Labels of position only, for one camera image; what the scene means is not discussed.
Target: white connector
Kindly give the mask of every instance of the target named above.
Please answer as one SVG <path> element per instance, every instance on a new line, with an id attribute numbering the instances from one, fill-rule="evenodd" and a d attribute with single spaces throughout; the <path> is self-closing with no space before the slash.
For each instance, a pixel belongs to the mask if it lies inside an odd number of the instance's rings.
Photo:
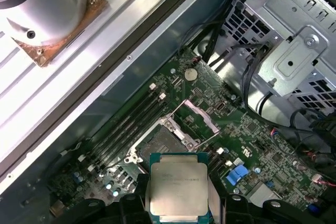
<path id="1" fill-rule="evenodd" d="M 149 85 L 149 89 L 150 89 L 150 90 L 154 90 L 154 89 L 156 89 L 156 84 L 155 84 L 155 83 L 150 84 L 150 85 Z"/>
<path id="2" fill-rule="evenodd" d="M 322 176 L 320 174 L 315 174 L 312 178 L 311 178 L 311 181 L 313 181 L 314 183 L 316 184 L 319 184 L 319 182 L 321 181 L 322 179 Z"/>

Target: ram slot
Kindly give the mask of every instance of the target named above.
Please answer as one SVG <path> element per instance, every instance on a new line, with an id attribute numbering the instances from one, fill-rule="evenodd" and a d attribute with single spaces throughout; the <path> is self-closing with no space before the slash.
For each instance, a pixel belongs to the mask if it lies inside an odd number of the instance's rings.
<path id="1" fill-rule="evenodd" d="M 142 113 L 138 113 L 135 117 L 133 117 L 132 122 L 127 125 L 126 128 L 124 128 L 119 135 L 114 137 L 113 141 L 109 143 L 108 146 L 106 146 L 99 155 L 99 159 L 103 160 L 107 157 L 107 154 L 109 154 L 114 148 L 114 143 L 119 142 L 119 139 L 125 137 L 125 135 L 129 134 L 134 128 L 136 128 L 138 125 L 141 125 L 141 122 L 143 122 L 144 117 L 150 113 L 153 109 L 156 108 L 156 106 L 159 104 L 159 100 L 155 99 L 153 100 Z"/>
<path id="2" fill-rule="evenodd" d="M 117 121 L 115 127 L 113 127 L 113 130 L 109 132 L 108 135 L 104 136 L 104 140 L 98 141 L 96 146 L 93 148 L 92 154 L 98 155 L 103 149 L 108 147 L 110 145 L 110 141 L 115 138 L 115 136 L 119 135 L 125 129 L 125 127 L 134 121 L 134 115 L 140 114 L 140 112 L 143 111 L 148 106 L 148 104 L 151 103 L 151 101 L 153 101 L 153 95 L 155 95 L 155 93 L 150 93 L 149 95 L 146 94 L 146 96 L 141 98 L 142 102 L 140 102 L 140 104 L 136 104 L 131 109 L 129 109 Z"/>
<path id="3" fill-rule="evenodd" d="M 131 133 L 130 136 L 128 136 L 125 140 L 119 142 L 117 146 L 115 146 L 116 150 L 112 153 L 112 155 L 108 158 L 104 164 L 111 163 L 120 152 L 122 152 L 124 149 L 126 149 L 128 146 L 133 144 L 136 141 L 136 137 L 144 130 L 146 129 L 146 125 L 156 121 L 160 114 L 162 113 L 163 108 L 166 106 L 164 102 L 160 103 L 159 106 L 155 106 L 154 110 L 151 110 L 150 113 L 147 113 L 146 115 L 143 115 L 142 122 L 138 127 L 135 127 L 133 133 Z"/>

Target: screw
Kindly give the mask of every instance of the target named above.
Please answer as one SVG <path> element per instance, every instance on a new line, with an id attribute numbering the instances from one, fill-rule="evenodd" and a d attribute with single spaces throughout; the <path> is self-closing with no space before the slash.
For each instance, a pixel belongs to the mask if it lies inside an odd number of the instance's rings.
<path id="1" fill-rule="evenodd" d="M 304 39 L 304 43 L 308 48 L 315 48 L 318 44 L 318 41 L 313 37 L 307 37 Z"/>
<path id="2" fill-rule="evenodd" d="M 43 53 L 44 53 L 44 49 L 39 48 L 39 49 L 37 50 L 37 54 L 38 54 L 38 55 L 42 55 Z"/>
<path id="3" fill-rule="evenodd" d="M 166 126 L 166 127 L 171 127 L 172 124 L 171 124 L 170 122 L 165 122 L 165 123 L 164 123 L 164 126 Z"/>
<path id="4" fill-rule="evenodd" d="M 279 202 L 276 202 L 276 201 L 271 201 L 271 206 L 273 206 L 273 207 L 281 207 L 281 204 Z"/>
<path id="5" fill-rule="evenodd" d="M 42 216 L 40 216 L 40 222 L 44 222 L 45 221 L 45 219 L 46 219 L 46 217 L 44 216 L 44 215 L 42 215 Z"/>
<path id="6" fill-rule="evenodd" d="M 242 200 L 238 195 L 234 195 L 234 196 L 232 196 L 232 199 L 233 199 L 233 200 L 236 200 L 236 201 L 240 201 L 240 200 Z"/>

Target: capacitor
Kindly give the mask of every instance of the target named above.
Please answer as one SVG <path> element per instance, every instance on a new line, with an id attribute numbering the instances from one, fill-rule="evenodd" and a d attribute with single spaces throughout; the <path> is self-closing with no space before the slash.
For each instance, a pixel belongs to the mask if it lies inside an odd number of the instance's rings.
<path id="1" fill-rule="evenodd" d="M 261 169 L 260 169 L 259 167 L 253 167 L 253 171 L 254 171 L 256 174 L 261 173 Z"/>
<path id="2" fill-rule="evenodd" d="M 318 199 L 316 199 L 316 198 L 315 198 L 314 196 L 312 196 L 312 195 L 305 195 L 305 196 L 304 196 L 304 200 L 307 201 L 307 202 L 309 202 L 309 203 L 316 203 L 316 202 L 319 201 Z"/>
<path id="3" fill-rule="evenodd" d="M 119 193 L 121 192 L 121 189 L 120 188 L 116 188 L 114 191 L 113 191 L 113 196 L 116 197 L 119 195 Z"/>
<path id="4" fill-rule="evenodd" d="M 304 172 L 304 171 L 307 170 L 307 168 L 306 168 L 304 165 L 300 165 L 300 164 L 297 165 L 296 168 L 297 168 L 298 170 L 302 171 L 302 172 Z"/>
<path id="5" fill-rule="evenodd" d="M 107 190 L 111 190 L 111 188 L 112 188 L 113 185 L 114 185 L 114 182 L 113 182 L 113 181 L 110 181 L 110 182 L 108 182 L 108 183 L 106 184 L 105 188 L 106 188 Z"/>

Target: green circuit board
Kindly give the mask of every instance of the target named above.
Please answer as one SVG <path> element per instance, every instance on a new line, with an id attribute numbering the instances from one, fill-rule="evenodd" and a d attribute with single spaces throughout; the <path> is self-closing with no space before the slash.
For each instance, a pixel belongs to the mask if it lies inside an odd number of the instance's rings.
<path id="1" fill-rule="evenodd" d="M 219 129 L 219 133 L 197 151 L 204 152 L 209 147 L 225 150 L 217 170 L 229 193 L 239 189 L 242 195 L 247 195 L 263 182 L 279 198 L 304 210 L 308 204 L 305 196 L 318 197 L 325 187 L 312 183 L 313 174 L 309 170 L 298 170 L 291 157 L 279 152 L 270 139 L 271 128 L 249 116 L 227 84 L 206 63 L 193 63 L 194 57 L 189 50 L 173 57 L 97 132 L 85 147 L 90 150 L 92 160 L 106 166 L 116 158 L 123 158 L 129 147 L 159 118 L 172 112 L 183 132 L 200 143 L 209 139 L 215 134 L 214 130 L 203 116 L 185 105 L 188 100 Z M 186 76 L 188 69 L 194 69 L 197 76 L 194 70 L 193 76 Z M 155 92 L 150 89 L 152 84 L 155 84 Z M 285 140 L 279 135 L 276 138 L 283 151 L 292 152 Z M 249 173 L 233 186 L 226 176 L 237 164 L 244 164 Z M 140 173 L 134 165 L 123 164 L 122 167 L 132 177 Z M 259 174 L 254 172 L 256 167 L 261 171 Z"/>

